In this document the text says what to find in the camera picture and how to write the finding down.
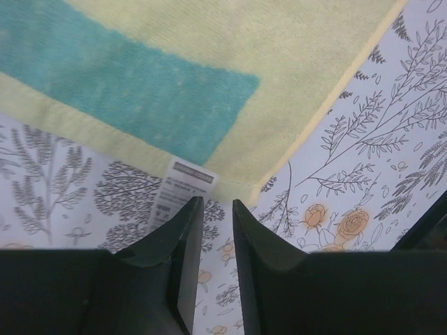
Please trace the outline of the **green yellow cloth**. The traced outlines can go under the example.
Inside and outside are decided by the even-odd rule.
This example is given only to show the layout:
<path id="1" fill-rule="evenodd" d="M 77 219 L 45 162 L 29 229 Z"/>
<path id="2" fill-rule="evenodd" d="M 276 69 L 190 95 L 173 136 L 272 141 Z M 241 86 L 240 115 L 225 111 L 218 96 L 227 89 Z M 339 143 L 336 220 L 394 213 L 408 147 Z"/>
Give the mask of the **green yellow cloth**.
<path id="1" fill-rule="evenodd" d="M 49 201 L 85 195 L 74 141 L 160 177 L 182 158 L 217 200 L 257 201 L 312 134 L 404 1 L 2 1 L 1 111 L 29 180 L 32 233 Z"/>

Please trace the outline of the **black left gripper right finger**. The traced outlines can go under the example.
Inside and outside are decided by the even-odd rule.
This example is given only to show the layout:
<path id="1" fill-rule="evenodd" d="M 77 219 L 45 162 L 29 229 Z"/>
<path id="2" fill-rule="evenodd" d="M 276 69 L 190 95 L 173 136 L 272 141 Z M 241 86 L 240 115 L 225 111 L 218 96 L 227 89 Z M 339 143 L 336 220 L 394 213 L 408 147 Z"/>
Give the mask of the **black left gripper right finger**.
<path id="1" fill-rule="evenodd" d="M 294 247 L 233 202 L 246 334 L 445 334 L 443 251 Z"/>

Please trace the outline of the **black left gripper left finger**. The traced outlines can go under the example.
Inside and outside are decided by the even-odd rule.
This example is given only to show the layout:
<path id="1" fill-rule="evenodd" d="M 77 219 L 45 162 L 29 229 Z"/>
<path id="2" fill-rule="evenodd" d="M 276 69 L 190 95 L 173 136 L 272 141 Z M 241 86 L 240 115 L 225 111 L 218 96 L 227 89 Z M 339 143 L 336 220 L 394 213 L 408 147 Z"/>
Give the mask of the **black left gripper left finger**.
<path id="1" fill-rule="evenodd" d="M 191 334 L 204 201 L 117 253 L 3 249 L 2 334 Z"/>

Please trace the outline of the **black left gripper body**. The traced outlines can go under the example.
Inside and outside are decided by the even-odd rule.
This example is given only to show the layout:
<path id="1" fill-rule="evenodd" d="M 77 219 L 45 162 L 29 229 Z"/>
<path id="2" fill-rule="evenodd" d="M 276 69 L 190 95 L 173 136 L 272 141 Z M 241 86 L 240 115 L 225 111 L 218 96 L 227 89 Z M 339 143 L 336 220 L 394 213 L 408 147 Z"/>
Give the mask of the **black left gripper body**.
<path id="1" fill-rule="evenodd" d="M 446 192 L 396 243 L 397 250 L 446 250 Z"/>

